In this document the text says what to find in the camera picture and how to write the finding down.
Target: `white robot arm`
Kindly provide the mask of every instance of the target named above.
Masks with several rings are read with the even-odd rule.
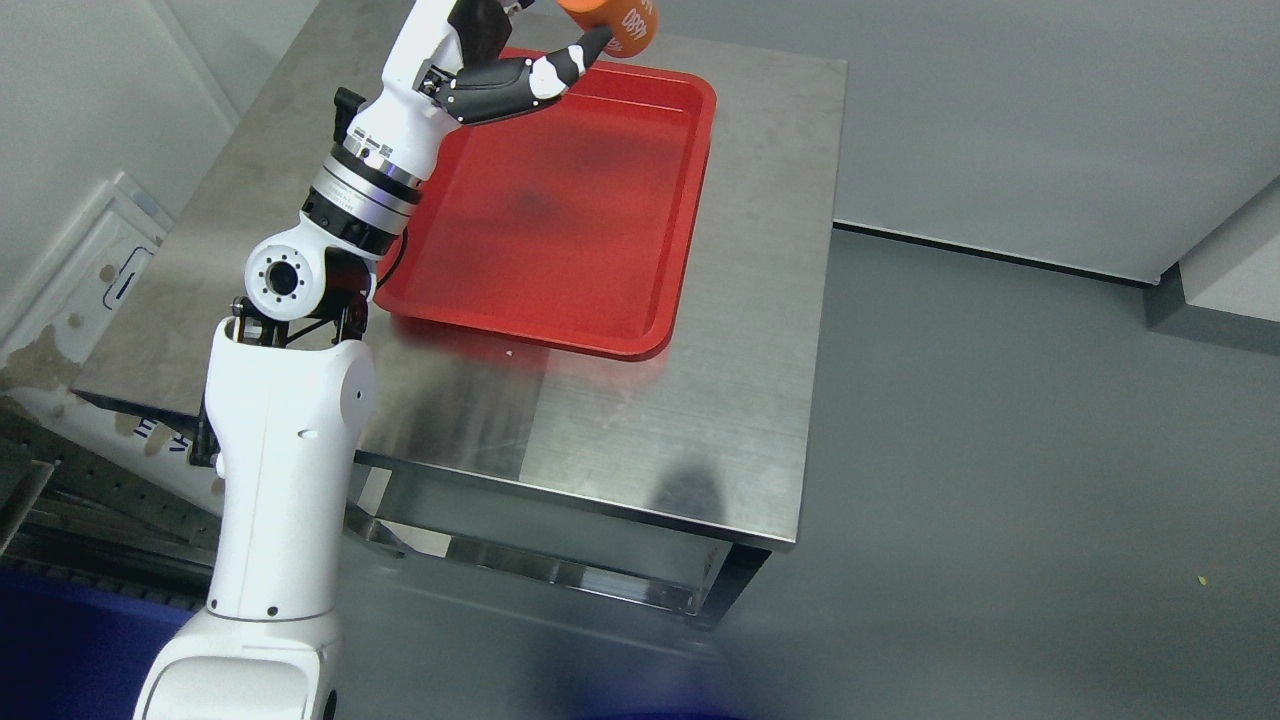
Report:
[[[253,249],[247,295],[214,333],[192,462],[227,480],[218,559],[205,609],[160,651],[136,720],[333,717],[346,486],[378,395],[361,341],[375,265],[444,136],[553,105],[614,40],[605,24],[544,58],[498,59],[508,15],[529,4],[417,0],[378,99],[339,90],[334,145],[298,224]],[[333,347],[287,347],[330,324]]]

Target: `red tray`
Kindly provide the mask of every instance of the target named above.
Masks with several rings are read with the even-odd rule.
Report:
[[[554,347],[655,355],[676,322],[714,109],[695,76],[596,63],[556,108],[449,135],[375,301]]]

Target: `stainless steel table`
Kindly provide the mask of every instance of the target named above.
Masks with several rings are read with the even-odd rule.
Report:
[[[210,333],[261,238],[296,222],[338,85],[379,90],[408,3],[323,0],[79,375],[188,428]],[[552,50],[567,19],[524,14]],[[718,95],[675,334],[622,363],[374,309],[379,411],[348,525],[367,538],[686,612],[733,602],[796,541],[845,63],[663,33],[639,60]]]

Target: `black cable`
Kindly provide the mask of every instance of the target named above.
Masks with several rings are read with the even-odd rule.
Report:
[[[383,286],[387,284],[387,281],[392,279],[392,274],[396,273],[396,268],[399,268],[399,261],[404,259],[406,247],[408,247],[408,228],[404,228],[404,232],[401,234],[401,247],[396,252],[396,259],[392,260],[392,266],[387,268],[387,272],[383,273],[383,277],[378,278],[378,286],[375,290],[381,290]]]

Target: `gray floor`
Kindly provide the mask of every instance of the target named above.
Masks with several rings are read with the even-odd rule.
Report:
[[[837,233],[814,395],[800,544],[717,633],[352,541],[340,716],[1280,716],[1280,357]]]

